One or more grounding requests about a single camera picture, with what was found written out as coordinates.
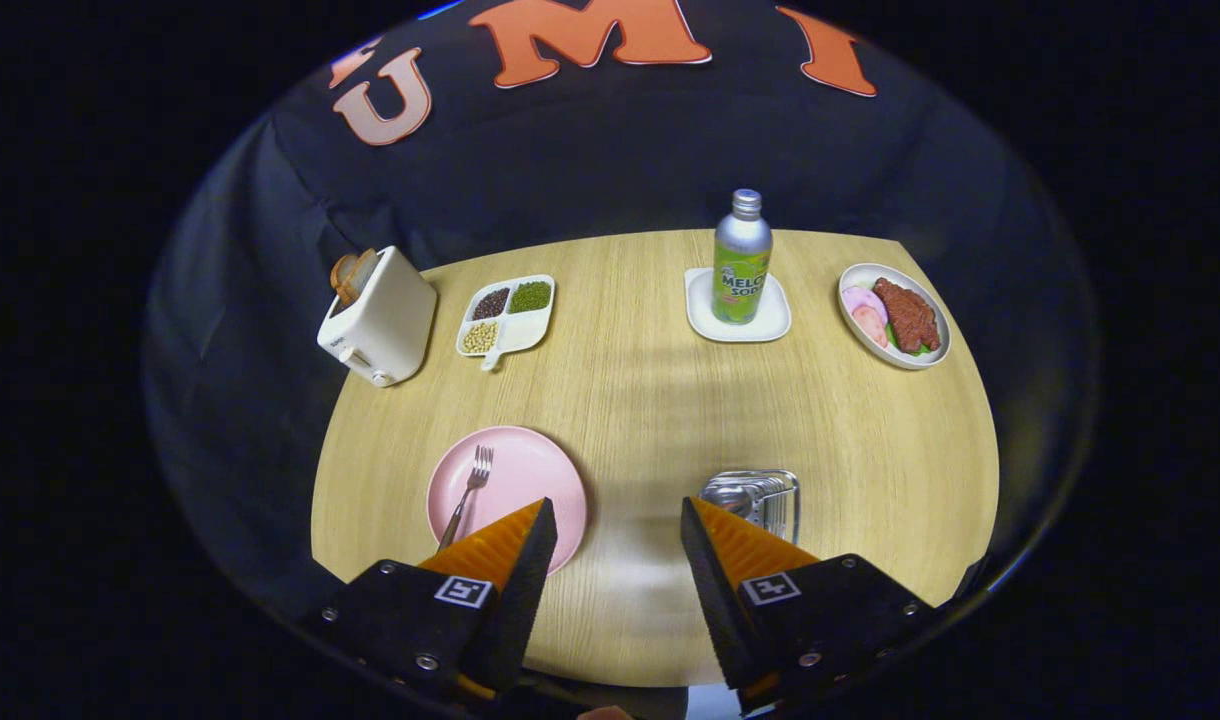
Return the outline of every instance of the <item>bottle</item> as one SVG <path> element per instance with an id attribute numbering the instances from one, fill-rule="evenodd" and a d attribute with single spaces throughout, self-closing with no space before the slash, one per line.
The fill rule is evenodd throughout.
<path id="1" fill-rule="evenodd" d="M 733 206 L 716 225 L 712 314 L 723 323 L 747 325 L 761 304 L 773 237 L 761 218 L 760 192 L 734 190 Z"/>

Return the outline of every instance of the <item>wooden table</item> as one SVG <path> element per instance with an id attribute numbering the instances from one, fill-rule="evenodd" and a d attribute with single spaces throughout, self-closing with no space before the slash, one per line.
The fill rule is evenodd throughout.
<path id="1" fill-rule="evenodd" d="M 966 338 L 943 364 L 878 360 L 837 299 L 853 264 L 935 288 L 897 242 L 775 231 L 771 275 L 793 325 L 770 343 L 692 331 L 682 273 L 712 261 L 711 229 L 528 247 L 425 277 L 440 293 L 423 367 L 376 388 L 350 373 L 329 421 L 312 506 L 312 554 L 342 580 L 378 559 L 436 552 L 427 486 L 473 430 L 523 425 L 580 470 L 588 528 L 547 581 L 526 666 L 610 685 L 720 682 L 680 543 L 680 505 L 721 470 L 802 480 L 802 541 L 821 559 L 856 552 L 939 605 L 988 545 L 997 437 Z M 455 351 L 470 297 L 520 275 L 556 278 L 547 338 L 494 373 Z"/>

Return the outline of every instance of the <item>fork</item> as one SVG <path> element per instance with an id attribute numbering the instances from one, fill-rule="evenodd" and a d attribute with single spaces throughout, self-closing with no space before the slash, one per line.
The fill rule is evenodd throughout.
<path id="1" fill-rule="evenodd" d="M 477 456 L 472 460 L 472 473 L 468 473 L 468 488 L 464 491 L 464 497 L 459 498 L 459 506 L 455 506 L 447 532 L 440 533 L 440 543 L 437 543 L 437 552 L 454 542 L 455 533 L 459 532 L 459 520 L 464 519 L 464 503 L 468 500 L 468 493 L 486 487 L 486 481 L 490 478 L 490 466 L 495 464 L 495 448 L 477 445 Z"/>

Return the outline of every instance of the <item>bread slice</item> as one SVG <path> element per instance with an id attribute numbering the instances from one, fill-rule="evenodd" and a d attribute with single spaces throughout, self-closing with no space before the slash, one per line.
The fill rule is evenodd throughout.
<path id="1" fill-rule="evenodd" d="M 360 256 L 349 254 L 337 261 L 329 271 L 329 286 L 336 288 L 343 308 L 357 301 L 362 290 L 366 290 L 368 277 L 375 272 L 377 265 L 378 255 L 372 247 L 362 251 Z"/>

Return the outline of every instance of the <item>white toaster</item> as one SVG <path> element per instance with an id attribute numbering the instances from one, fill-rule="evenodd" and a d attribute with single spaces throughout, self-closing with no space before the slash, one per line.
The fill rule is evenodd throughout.
<path id="1" fill-rule="evenodd" d="M 360 297 L 331 303 L 317 345 L 368 382 L 387 387 L 418 372 L 428 348 L 437 290 L 394 247 L 378 262 Z"/>

